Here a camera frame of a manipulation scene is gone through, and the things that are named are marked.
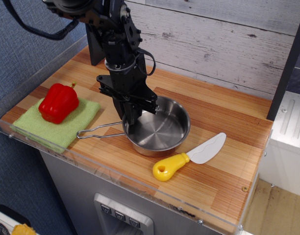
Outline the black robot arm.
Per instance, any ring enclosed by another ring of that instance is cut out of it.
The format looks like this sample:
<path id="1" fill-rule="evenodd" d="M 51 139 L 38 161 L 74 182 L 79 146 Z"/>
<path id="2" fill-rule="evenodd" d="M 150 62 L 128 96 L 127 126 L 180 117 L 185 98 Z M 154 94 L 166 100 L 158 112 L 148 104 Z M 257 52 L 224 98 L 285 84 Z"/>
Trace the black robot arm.
<path id="1" fill-rule="evenodd" d="M 97 76 L 100 92 L 113 99 L 121 119 L 133 125 L 143 111 L 156 114 L 157 95 L 146 85 L 145 56 L 139 47 L 141 31 L 123 0 L 46 0 L 47 8 L 60 17 L 86 25 L 91 63 L 104 59 L 108 75 Z"/>

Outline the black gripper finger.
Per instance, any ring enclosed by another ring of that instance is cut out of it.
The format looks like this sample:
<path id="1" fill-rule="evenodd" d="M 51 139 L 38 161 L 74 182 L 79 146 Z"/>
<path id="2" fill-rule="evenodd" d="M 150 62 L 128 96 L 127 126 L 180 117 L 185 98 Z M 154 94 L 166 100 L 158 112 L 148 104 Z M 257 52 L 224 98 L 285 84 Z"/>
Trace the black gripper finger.
<path id="1" fill-rule="evenodd" d="M 128 125 L 133 125 L 135 121 L 142 115 L 142 109 L 130 102 L 124 104 L 125 118 Z"/>
<path id="2" fill-rule="evenodd" d="M 125 114 L 124 103 L 114 97 L 112 99 L 113 99 L 114 107 L 119 115 L 119 118 L 122 120 Z"/>

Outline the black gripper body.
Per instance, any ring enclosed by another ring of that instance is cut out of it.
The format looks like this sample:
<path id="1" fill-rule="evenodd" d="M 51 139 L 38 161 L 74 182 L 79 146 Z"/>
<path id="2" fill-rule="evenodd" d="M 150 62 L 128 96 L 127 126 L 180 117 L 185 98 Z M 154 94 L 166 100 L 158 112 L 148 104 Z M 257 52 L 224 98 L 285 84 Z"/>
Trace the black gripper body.
<path id="1" fill-rule="evenodd" d="M 109 75 L 98 75 L 100 92 L 116 98 L 124 104 L 137 104 L 142 110 L 156 114 L 158 96 L 147 86 L 146 67 L 134 66 L 128 73 L 110 71 Z"/>

